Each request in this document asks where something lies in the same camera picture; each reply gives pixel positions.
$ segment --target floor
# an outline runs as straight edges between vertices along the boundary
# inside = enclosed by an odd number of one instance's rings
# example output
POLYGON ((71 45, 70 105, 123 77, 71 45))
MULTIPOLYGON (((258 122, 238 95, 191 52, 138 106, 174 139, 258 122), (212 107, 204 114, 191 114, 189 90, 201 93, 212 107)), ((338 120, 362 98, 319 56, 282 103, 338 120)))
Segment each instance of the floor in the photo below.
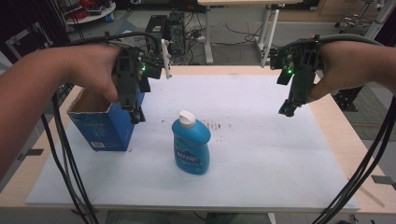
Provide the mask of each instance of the floor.
MULTIPOLYGON (((115 20, 111 23, 105 21, 94 21, 90 24, 84 24, 81 26, 83 34, 85 37, 103 35, 104 31, 109 31, 111 34, 120 31, 120 28, 125 26, 125 22, 128 21, 126 25, 130 26, 132 24, 136 31, 144 31, 150 15, 167 15, 169 11, 167 10, 135 10, 127 12, 125 10, 115 11, 115 20)), ((186 31, 191 30, 201 30, 201 27, 205 25, 205 14, 199 14, 198 17, 192 18, 189 25, 186 27, 186 31)), ((224 21, 213 21, 211 23, 212 30, 212 44, 214 64, 218 65, 258 65, 260 63, 260 53, 252 42, 247 42, 238 45, 229 45, 232 43, 245 42, 246 39, 249 40, 257 29, 260 27, 258 22, 239 22, 239 23, 226 23, 224 21)), ((308 37, 311 35, 331 35, 338 34, 338 29, 333 27, 333 23, 326 22, 279 22, 276 25, 276 32, 274 36, 274 46, 283 46, 301 37, 308 37)), ((201 31, 201 36, 205 36, 205 30, 201 31)), ((79 37, 78 32, 75 31, 70 34, 71 39, 77 39, 79 37)), ((139 40, 132 39, 136 45, 142 44, 139 40)), ((202 43, 194 43, 192 47, 193 54, 189 54, 183 59, 172 58, 174 64, 205 64, 204 46, 202 43)), ((384 106, 389 106, 392 94, 384 88, 371 83, 369 84, 373 92, 376 94, 378 99, 384 106)), ((37 137, 42 132, 42 126, 37 123, 36 129, 32 132, 31 137, 26 142, 24 150, 30 148, 37 137)), ((368 147, 371 145, 371 141, 364 141, 364 144, 368 147)), ((385 175, 390 176, 393 180, 396 180, 396 166, 394 165, 394 159, 396 158, 396 143, 389 142, 388 150, 383 156, 382 161, 379 166, 385 173, 385 175)), ((16 170, 21 161, 17 161, 14 167, 10 170, 9 175, 12 175, 13 171, 16 170)), ((5 182, 0 183, 0 189, 5 185, 5 182)), ((69 223, 62 218, 62 216, 67 217, 65 211, 42 211, 36 209, 26 209, 24 214, 29 215, 30 220, 26 220, 18 215, 18 212, 0 208, 0 217, 3 220, 8 220, 9 222, 4 223, 69 223)), ((275 214, 276 223, 278 224, 307 224, 311 223, 318 214, 285 214, 279 213, 275 214)), ((205 212, 183 212, 183 213, 173 213, 170 216, 170 221, 172 223, 205 223, 203 221, 205 218, 205 212)), ((99 214, 99 219, 104 221, 106 219, 106 214, 101 212, 99 214)), ((350 217, 345 215, 337 215, 331 223, 338 223, 340 220, 349 221, 350 217)), ((388 224, 396 223, 396 216, 358 216, 357 220, 360 224, 388 224)))

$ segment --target red object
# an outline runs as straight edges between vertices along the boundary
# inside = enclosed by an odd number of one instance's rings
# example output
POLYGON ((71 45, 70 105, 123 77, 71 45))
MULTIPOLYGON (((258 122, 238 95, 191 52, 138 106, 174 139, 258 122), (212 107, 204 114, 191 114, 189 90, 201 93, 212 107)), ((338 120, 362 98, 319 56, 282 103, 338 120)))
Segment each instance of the red object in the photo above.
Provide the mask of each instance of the red object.
POLYGON ((87 15, 88 15, 87 9, 80 8, 78 10, 67 13, 66 15, 64 15, 64 18, 67 21, 75 21, 75 20, 79 21, 79 20, 85 19, 87 17, 87 15))
POLYGON ((97 7, 95 0, 78 0, 78 4, 82 7, 97 7))

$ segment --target bottle label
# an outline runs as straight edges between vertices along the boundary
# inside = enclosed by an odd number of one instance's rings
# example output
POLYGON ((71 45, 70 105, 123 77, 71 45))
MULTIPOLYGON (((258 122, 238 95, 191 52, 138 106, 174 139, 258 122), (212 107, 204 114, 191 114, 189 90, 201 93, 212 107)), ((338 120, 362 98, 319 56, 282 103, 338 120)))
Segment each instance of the bottle label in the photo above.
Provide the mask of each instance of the bottle label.
POLYGON ((188 169, 192 169, 193 172, 200 172, 202 169, 201 161, 191 154, 186 148, 183 146, 176 144, 175 152, 177 159, 188 169))

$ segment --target human arm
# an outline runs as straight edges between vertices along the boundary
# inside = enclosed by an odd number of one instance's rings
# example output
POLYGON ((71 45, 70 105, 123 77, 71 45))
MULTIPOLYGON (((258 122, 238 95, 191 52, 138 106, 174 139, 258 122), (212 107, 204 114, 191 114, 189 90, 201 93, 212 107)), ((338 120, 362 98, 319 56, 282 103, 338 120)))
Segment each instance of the human arm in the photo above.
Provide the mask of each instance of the human arm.
POLYGON ((112 45, 43 49, 0 76, 0 179, 62 84, 71 82, 117 101, 111 70, 118 52, 112 45))
POLYGON ((396 48, 361 42, 336 41, 319 49, 325 69, 312 89, 309 101, 333 91, 376 82, 396 95, 396 48))

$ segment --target hand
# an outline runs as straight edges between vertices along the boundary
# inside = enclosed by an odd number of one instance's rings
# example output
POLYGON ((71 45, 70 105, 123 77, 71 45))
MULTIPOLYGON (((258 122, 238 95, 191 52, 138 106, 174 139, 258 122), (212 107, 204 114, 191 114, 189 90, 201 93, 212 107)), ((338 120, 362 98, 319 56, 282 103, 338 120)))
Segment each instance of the hand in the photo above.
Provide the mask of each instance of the hand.
POLYGON ((333 91, 352 89, 377 82, 396 92, 395 48, 351 41, 322 45, 319 53, 324 63, 323 78, 312 89, 308 102, 333 91))
POLYGON ((66 82, 103 94, 110 102, 117 102, 117 89, 111 71, 120 51, 114 45, 85 45, 67 48, 72 56, 66 82))

